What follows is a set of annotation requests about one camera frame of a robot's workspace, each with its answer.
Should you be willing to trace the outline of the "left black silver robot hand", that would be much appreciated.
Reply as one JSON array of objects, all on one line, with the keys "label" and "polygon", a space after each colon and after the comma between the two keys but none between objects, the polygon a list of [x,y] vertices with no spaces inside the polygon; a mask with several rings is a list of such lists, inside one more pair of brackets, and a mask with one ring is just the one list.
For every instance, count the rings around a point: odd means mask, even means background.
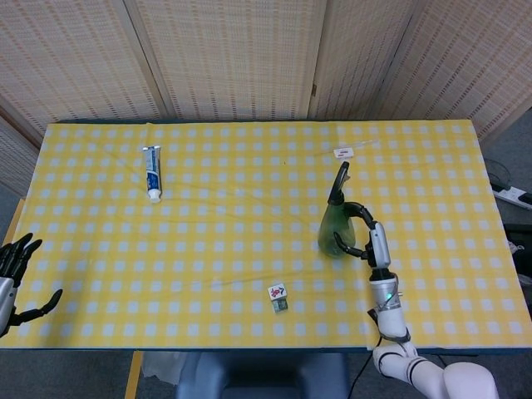
[{"label": "left black silver robot hand", "polygon": [[10,327],[20,326],[49,314],[58,305],[63,294],[63,290],[58,289],[42,307],[16,312],[17,291],[30,258],[42,244],[41,239],[32,238],[33,234],[28,233],[1,247],[1,337],[9,332]]}]

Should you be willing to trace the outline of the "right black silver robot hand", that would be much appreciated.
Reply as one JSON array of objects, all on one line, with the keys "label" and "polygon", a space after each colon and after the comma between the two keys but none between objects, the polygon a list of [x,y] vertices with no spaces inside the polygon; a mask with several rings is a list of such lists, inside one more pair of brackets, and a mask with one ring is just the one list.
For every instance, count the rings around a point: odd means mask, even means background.
[{"label": "right black silver robot hand", "polygon": [[333,236],[337,246],[351,256],[366,260],[371,268],[385,269],[390,266],[391,257],[387,244],[387,237],[382,224],[376,221],[371,213],[362,204],[356,202],[346,202],[344,204],[344,214],[348,218],[358,217],[364,221],[369,228],[369,242],[364,250],[348,246],[342,240],[338,232]]}]

